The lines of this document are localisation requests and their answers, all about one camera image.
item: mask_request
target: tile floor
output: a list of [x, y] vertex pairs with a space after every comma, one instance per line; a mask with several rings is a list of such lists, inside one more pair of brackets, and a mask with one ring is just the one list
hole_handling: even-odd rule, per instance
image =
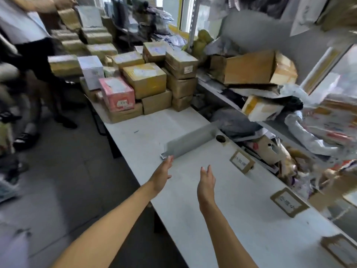
[[[22, 154], [30, 169], [21, 175], [21, 197], [0, 204], [0, 216], [30, 228], [31, 268], [46, 268], [84, 230], [125, 200], [138, 183], [123, 158], [113, 159], [89, 109], [68, 113], [67, 130], [45, 118], [38, 144]], [[154, 234], [154, 211], [146, 208], [111, 267], [186, 267], [168, 235]]]

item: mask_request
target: red box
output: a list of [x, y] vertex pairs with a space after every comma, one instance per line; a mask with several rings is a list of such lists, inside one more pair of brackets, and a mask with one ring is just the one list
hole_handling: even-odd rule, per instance
[[121, 77], [101, 78], [102, 94], [105, 104], [110, 112], [133, 109], [135, 93]]

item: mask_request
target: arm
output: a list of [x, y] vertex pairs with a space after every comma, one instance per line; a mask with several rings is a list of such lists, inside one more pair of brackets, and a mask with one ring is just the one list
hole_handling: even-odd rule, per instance
[[202, 167], [197, 196], [200, 210], [205, 218], [215, 249], [219, 268], [258, 268], [217, 207], [214, 193], [215, 183], [216, 178], [212, 174], [211, 166], [208, 166], [207, 171]]
[[163, 161], [147, 183], [87, 229], [52, 268], [109, 267], [139, 215], [171, 177], [167, 172], [172, 161], [172, 156]]
[[26, 12], [52, 13], [70, 8], [76, 0], [12, 0]]

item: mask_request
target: sign with chinese characters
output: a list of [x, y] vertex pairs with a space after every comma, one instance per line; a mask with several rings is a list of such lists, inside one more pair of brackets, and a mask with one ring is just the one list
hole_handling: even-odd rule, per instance
[[357, 267], [357, 246], [343, 234], [323, 237], [321, 245], [346, 268]]
[[246, 174], [255, 163], [255, 161], [240, 148], [234, 153], [230, 161], [244, 174]]
[[298, 213], [306, 210], [309, 206], [288, 188], [284, 188], [270, 199], [279, 206], [288, 216], [295, 217]]

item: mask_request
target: shelf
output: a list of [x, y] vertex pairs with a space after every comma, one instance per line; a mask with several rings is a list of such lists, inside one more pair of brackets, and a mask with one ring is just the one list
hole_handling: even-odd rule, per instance
[[[221, 83], [211, 79], [203, 70], [198, 70], [197, 71], [197, 78], [198, 78], [198, 84], [214, 94], [216, 97], [221, 99], [222, 101], [226, 102], [230, 106], [232, 106], [234, 109], [241, 111], [234, 102], [226, 98], [224, 95], [222, 95], [222, 91], [226, 88], [224, 85]], [[306, 156], [314, 160], [316, 163], [320, 165], [326, 165], [328, 164], [329, 156], [324, 156], [324, 155], [317, 155], [314, 154], [310, 151], [308, 151], [301, 143], [299, 140], [295, 138], [295, 136], [292, 135], [292, 133], [288, 130], [288, 127], [285, 125], [285, 123], [278, 121], [278, 120], [267, 120], [267, 121], [260, 121], [257, 122], [259, 125], [263, 126], [267, 130], [269, 130], [271, 133], [279, 137], [282, 141], [287, 143], [293, 148], [296, 148], [300, 152], [304, 153]]]

